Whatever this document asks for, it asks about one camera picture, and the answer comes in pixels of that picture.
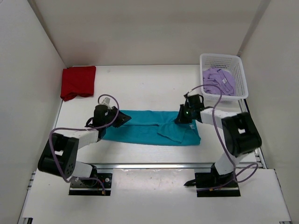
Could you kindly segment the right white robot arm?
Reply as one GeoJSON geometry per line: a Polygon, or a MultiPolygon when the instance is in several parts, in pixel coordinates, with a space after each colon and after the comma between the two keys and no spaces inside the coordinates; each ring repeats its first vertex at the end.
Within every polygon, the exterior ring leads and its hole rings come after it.
{"type": "Polygon", "coordinates": [[[176,124],[190,124],[196,120],[202,124],[213,125],[224,153],[208,173],[185,183],[201,190],[220,189],[232,182],[239,183],[236,166],[240,161],[262,144],[260,134],[248,112],[234,113],[205,106],[202,95],[185,94],[185,103],[180,105],[176,124]]]}

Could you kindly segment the red t shirt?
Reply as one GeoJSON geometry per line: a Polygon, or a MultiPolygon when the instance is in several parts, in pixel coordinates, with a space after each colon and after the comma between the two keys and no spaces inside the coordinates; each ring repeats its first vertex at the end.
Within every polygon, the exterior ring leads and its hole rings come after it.
{"type": "Polygon", "coordinates": [[[63,69],[60,98],[69,101],[75,97],[91,97],[94,95],[96,67],[70,67],[63,69]]]}

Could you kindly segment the teal t shirt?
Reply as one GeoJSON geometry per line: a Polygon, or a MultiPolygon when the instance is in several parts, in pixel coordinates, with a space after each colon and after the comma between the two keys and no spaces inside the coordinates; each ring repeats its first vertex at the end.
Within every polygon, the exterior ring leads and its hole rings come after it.
{"type": "Polygon", "coordinates": [[[176,111],[123,110],[131,120],[106,130],[104,140],[158,146],[197,146],[201,142],[195,121],[176,124],[176,111]]]}

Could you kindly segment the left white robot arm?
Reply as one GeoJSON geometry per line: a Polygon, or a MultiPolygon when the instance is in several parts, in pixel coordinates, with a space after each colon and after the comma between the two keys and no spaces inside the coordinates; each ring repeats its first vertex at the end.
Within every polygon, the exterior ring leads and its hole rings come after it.
{"type": "Polygon", "coordinates": [[[66,181],[70,177],[81,178],[88,187],[96,185],[98,175],[93,172],[94,166],[78,162],[78,150],[102,140],[107,128],[118,128],[130,120],[129,115],[115,106],[97,105],[85,128],[56,128],[50,133],[38,161],[38,170],[60,176],[66,181]]]}

